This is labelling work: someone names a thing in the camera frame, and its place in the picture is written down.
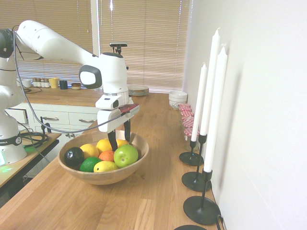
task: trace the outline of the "yellow mug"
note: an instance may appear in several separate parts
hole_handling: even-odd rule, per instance
[[[49,82],[50,82],[50,86],[51,86],[52,89],[59,87],[59,79],[58,78],[50,78]]]

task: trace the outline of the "kitchen cabinet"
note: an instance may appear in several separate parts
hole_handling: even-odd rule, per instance
[[[63,131],[77,131],[88,128],[96,119],[99,109],[91,106],[77,105],[59,105],[59,104],[44,104],[32,103],[33,110],[36,116],[40,119],[43,117],[44,123],[49,123],[52,128]],[[34,115],[27,103],[21,103],[7,112],[13,116],[18,122],[32,129],[34,132],[42,132],[41,125],[34,118]],[[18,126],[19,130],[23,130],[23,126]],[[74,134],[62,134],[59,137],[59,144],[46,156],[51,162],[58,155],[62,146],[72,138],[80,135],[82,132]],[[27,176],[36,176],[43,168],[48,165],[47,160],[42,159],[36,167],[34,167]]]

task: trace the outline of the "stack of plates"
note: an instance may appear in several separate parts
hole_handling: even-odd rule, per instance
[[[142,85],[129,85],[128,91],[131,96],[146,96],[149,93],[149,88]]]

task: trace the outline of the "window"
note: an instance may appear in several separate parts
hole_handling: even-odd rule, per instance
[[[0,0],[0,28],[13,28],[25,20],[42,23],[58,34],[93,52],[90,0]],[[20,61],[23,78],[59,77],[79,81],[78,63],[63,61]]]
[[[34,20],[90,52],[96,43],[101,53],[113,52],[110,42],[125,41],[128,47],[121,54],[129,67],[128,84],[148,86],[151,92],[181,90],[189,0],[97,0],[99,23],[93,25],[94,31],[99,26],[98,35],[92,35],[91,2],[95,0],[0,0],[0,28]],[[78,63],[62,61],[19,62],[21,76],[29,79],[79,82],[79,69]]]
[[[151,92],[182,89],[189,0],[100,0],[101,52],[124,41],[128,84]]]

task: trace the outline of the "lemon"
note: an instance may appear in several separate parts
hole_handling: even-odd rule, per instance
[[[112,170],[119,169],[117,165],[112,161],[101,161],[98,162],[94,167],[95,173],[102,173],[102,172],[108,172]]]
[[[118,147],[129,144],[129,142],[127,142],[126,140],[120,140],[120,139],[116,140],[116,142]]]
[[[98,149],[92,144],[85,144],[80,147],[84,152],[84,158],[87,159],[89,157],[99,157]]]
[[[112,146],[108,139],[102,139],[98,141],[96,148],[99,150],[99,153],[102,153],[107,150],[112,150]]]
[[[89,157],[85,159],[81,164],[80,171],[93,173],[95,165],[100,161],[101,159],[99,159],[98,157]]]

